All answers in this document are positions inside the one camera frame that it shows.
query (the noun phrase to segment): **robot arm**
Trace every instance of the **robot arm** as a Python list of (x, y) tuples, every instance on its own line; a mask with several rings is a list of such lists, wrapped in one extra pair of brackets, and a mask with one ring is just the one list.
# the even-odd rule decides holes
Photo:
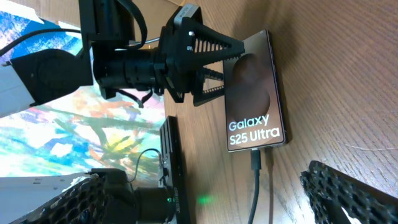
[[(142, 107), (152, 92), (163, 95), (166, 88), (176, 103), (182, 103), (184, 94), (191, 93), (194, 105), (199, 106), (224, 92), (223, 86), (203, 91), (206, 78), (223, 80), (222, 73), (203, 66), (244, 53), (241, 41), (204, 26), (200, 7), (192, 4), (177, 9), (162, 28), (159, 47), (147, 50), (139, 49), (146, 40), (146, 25), (132, 1), (79, 0), (79, 7), (81, 54), (75, 57), (49, 49), (2, 65), (0, 117), (92, 85), (93, 76), (105, 99), (123, 93), (122, 88), (150, 90), (143, 99), (131, 96)], [(133, 17), (141, 29), (142, 40), (131, 46), (129, 43), (135, 40)]]

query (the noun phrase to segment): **usb cable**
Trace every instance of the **usb cable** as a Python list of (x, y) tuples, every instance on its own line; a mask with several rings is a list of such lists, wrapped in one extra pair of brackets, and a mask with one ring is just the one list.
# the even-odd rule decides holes
[(253, 148), (250, 151), (250, 157), (251, 157), (251, 169), (254, 171), (254, 196), (253, 196), (253, 203), (251, 205), (248, 224), (253, 223), (254, 214), (256, 213), (256, 208), (257, 208), (257, 201), (259, 199), (261, 151), (258, 148)]

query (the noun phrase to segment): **black wire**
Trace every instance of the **black wire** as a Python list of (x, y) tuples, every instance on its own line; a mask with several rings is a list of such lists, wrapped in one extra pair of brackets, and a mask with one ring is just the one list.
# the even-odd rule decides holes
[(120, 93), (120, 94), (122, 94), (122, 95), (124, 95), (124, 96), (127, 96), (127, 97), (131, 98), (132, 100), (134, 100), (136, 103), (138, 103), (138, 107), (139, 107), (139, 108), (144, 108), (144, 103), (145, 103), (147, 100), (149, 100), (149, 98), (150, 98), (150, 97), (152, 96), (152, 94), (153, 94), (152, 89), (150, 89), (150, 92), (149, 92), (148, 94), (146, 94), (144, 97), (142, 97), (142, 99), (140, 100), (138, 97), (136, 97), (136, 96), (134, 96), (133, 94), (128, 93), (128, 92), (126, 92), (126, 91), (124, 91), (124, 90), (117, 90), (117, 89), (115, 89), (115, 91), (116, 91), (117, 93)]
[(253, 204), (251, 205), (251, 211), (249, 216), (248, 224), (252, 224), (254, 220), (254, 214), (256, 213), (257, 201), (259, 199), (259, 188), (260, 188), (260, 171), (254, 171), (254, 196)]
[(37, 30), (33, 31), (31, 33), (28, 33), (26, 35), (23, 35), (22, 37), (19, 37), (18, 39), (12, 41), (9, 45), (5, 46), (3, 49), (0, 50), (0, 57), (3, 56), (5, 53), (7, 53), (9, 50), (20, 44), (22, 41), (31, 38), (35, 35), (38, 34), (44, 34), (48, 32), (76, 32), (80, 33), (80, 30), (75, 30), (75, 29), (64, 29), (64, 28), (54, 28), (54, 29), (42, 29), (42, 30)]
[(118, 2), (130, 13), (130, 15), (133, 16), (133, 18), (135, 18), (139, 26), (141, 32), (141, 43), (131, 47), (132, 49), (139, 49), (144, 46), (148, 34), (144, 16), (141, 14), (139, 8), (131, 0), (118, 0)]
[(129, 181), (130, 183), (133, 182), (133, 181), (136, 179), (136, 177), (137, 177), (139, 159), (141, 158), (141, 156), (142, 156), (145, 152), (148, 152), (148, 151), (155, 151), (155, 152), (157, 152), (157, 154), (158, 154), (158, 156), (159, 156), (159, 165), (160, 165), (160, 166), (162, 165), (162, 153), (160, 153), (159, 150), (157, 150), (157, 149), (146, 149), (146, 150), (144, 150), (144, 151), (143, 151), (142, 153), (140, 153), (139, 156), (138, 156), (138, 159), (137, 159), (137, 162), (136, 162), (136, 172), (134, 173), (134, 177), (132, 178), (132, 180)]

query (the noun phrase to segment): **black cable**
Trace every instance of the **black cable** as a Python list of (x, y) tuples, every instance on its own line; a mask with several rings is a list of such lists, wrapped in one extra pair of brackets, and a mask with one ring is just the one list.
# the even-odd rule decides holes
[(132, 47), (132, 49), (139, 49), (144, 46), (147, 40), (148, 29), (145, 23), (144, 16), (141, 14), (139, 8), (131, 0), (118, 0), (118, 2), (135, 18), (139, 29), (141, 31), (141, 43)]
[(159, 156), (159, 165), (162, 166), (162, 153), (160, 153), (159, 150), (157, 150), (157, 149), (146, 149), (146, 150), (144, 150), (144, 151), (143, 151), (142, 153), (140, 153), (139, 156), (138, 156), (138, 159), (137, 159), (137, 162), (136, 162), (136, 172), (134, 173), (134, 177), (132, 178), (132, 180), (129, 181), (130, 183), (133, 182), (133, 181), (136, 179), (136, 177), (137, 177), (139, 159), (141, 158), (141, 156), (142, 156), (145, 152), (148, 152), (148, 151), (157, 152), (157, 154), (158, 154), (158, 156)]
[(250, 156), (251, 156), (251, 169), (254, 170), (254, 196), (253, 196), (253, 203), (251, 205), (248, 224), (253, 223), (254, 214), (256, 213), (256, 208), (257, 208), (257, 201), (259, 199), (261, 152), (259, 149), (252, 149), (252, 151), (250, 152)]
[(126, 96), (126, 97), (129, 97), (129, 98), (131, 98), (132, 100), (134, 100), (136, 103), (138, 103), (138, 107), (139, 108), (144, 108), (144, 103), (147, 101), (147, 100), (149, 100), (149, 98), (152, 96), (152, 94), (153, 94), (153, 91), (152, 91), (152, 89), (150, 89), (150, 92), (148, 93), (148, 94), (146, 94), (144, 97), (142, 97), (142, 99), (140, 100), (138, 97), (136, 97), (136, 96), (134, 96), (133, 94), (131, 94), (131, 93), (128, 93), (128, 92), (126, 92), (126, 91), (124, 91), (124, 90), (115, 90), (116, 91), (116, 93), (120, 93), (120, 94), (122, 94), (122, 95), (124, 95), (124, 96)]
[[(156, 37), (156, 38), (149, 39), (149, 40), (145, 41), (145, 44), (154, 43), (154, 42), (157, 42), (159, 40), (160, 40), (160, 37)], [(135, 40), (130, 40), (129, 41), (130, 45), (137, 45), (137, 44), (140, 44), (140, 43), (141, 43), (141, 41), (135, 41)]]
[(42, 30), (37, 30), (33, 31), (31, 33), (28, 33), (26, 35), (23, 35), (22, 37), (19, 37), (18, 39), (12, 41), (9, 45), (3, 47), (3, 49), (0, 50), (0, 57), (3, 56), (5, 53), (7, 53), (9, 50), (20, 44), (22, 41), (31, 38), (35, 35), (38, 34), (44, 34), (48, 32), (75, 32), (75, 33), (80, 33), (80, 30), (75, 30), (75, 29), (64, 29), (64, 28), (54, 28), (54, 29), (42, 29)]

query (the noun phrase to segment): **black mesh object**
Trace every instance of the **black mesh object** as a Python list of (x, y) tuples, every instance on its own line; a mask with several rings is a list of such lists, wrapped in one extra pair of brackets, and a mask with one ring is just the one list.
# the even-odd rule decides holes
[(98, 174), (90, 175), (12, 223), (102, 223), (106, 204), (110, 199), (104, 194), (105, 178), (100, 178)]
[(316, 223), (349, 223), (344, 208), (361, 223), (398, 224), (398, 199), (321, 162), (312, 161), (300, 180)]

